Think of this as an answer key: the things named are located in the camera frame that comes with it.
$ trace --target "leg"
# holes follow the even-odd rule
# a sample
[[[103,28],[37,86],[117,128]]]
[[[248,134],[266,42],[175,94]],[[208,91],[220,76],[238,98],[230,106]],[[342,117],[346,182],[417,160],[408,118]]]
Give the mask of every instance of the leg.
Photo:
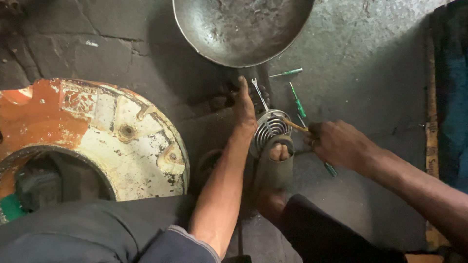
[[[288,157],[284,146],[272,148],[270,158]],[[299,253],[304,262],[404,262],[403,253],[370,244],[302,195],[286,203],[281,189],[262,189],[257,207]]]
[[[132,262],[169,225],[186,227],[194,203],[190,196],[177,196],[62,204],[1,226],[0,257]]]

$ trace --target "open-end wrench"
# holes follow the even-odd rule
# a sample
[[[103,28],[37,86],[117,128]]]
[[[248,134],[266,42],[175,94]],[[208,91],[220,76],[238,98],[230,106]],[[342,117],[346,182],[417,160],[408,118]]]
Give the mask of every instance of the open-end wrench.
[[[252,79],[252,84],[254,84],[255,88],[257,89],[258,96],[260,97],[260,100],[262,100],[263,106],[265,107],[265,111],[268,111],[268,107],[266,106],[265,100],[262,97],[262,93],[260,92],[260,89],[258,88],[257,85],[257,79]]]

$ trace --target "green screwdriver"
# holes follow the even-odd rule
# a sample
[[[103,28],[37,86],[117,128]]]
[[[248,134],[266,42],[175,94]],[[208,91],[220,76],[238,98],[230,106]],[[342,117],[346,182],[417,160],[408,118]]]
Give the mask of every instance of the green screwdriver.
[[[286,76],[286,75],[289,75],[289,74],[295,74],[295,73],[299,73],[299,72],[302,72],[302,68],[293,69],[293,70],[290,70],[290,71],[286,71],[286,72],[276,74],[276,75],[271,75],[271,76],[268,76],[268,77],[273,78],[273,77],[278,77],[278,76]]]
[[[296,91],[294,90],[294,87],[291,84],[291,82],[289,82],[289,85],[291,85],[292,93],[294,93],[294,97],[296,98],[297,110],[299,111],[299,115],[300,115],[301,118],[305,118],[306,113],[305,113],[304,108],[302,107],[302,105],[301,105],[301,103],[299,101],[299,98],[297,97]]]

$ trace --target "sandal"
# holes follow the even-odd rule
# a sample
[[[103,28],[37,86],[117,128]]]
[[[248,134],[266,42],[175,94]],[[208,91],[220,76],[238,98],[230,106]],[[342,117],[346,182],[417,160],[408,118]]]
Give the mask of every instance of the sandal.
[[[273,161],[270,159],[270,150],[276,143],[286,145],[290,157],[284,161]],[[287,135],[276,135],[272,137],[263,148],[258,160],[257,172],[253,182],[254,193],[261,188],[286,189],[293,176],[294,143]]]

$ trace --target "blue cloth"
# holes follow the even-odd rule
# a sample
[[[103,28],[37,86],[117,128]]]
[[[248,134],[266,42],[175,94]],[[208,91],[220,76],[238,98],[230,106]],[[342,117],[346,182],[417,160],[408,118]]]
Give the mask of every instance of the blue cloth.
[[[467,26],[462,24],[461,15],[453,10],[446,13],[444,43],[439,57],[436,54],[439,175],[447,184],[468,193],[468,47],[463,40]]]

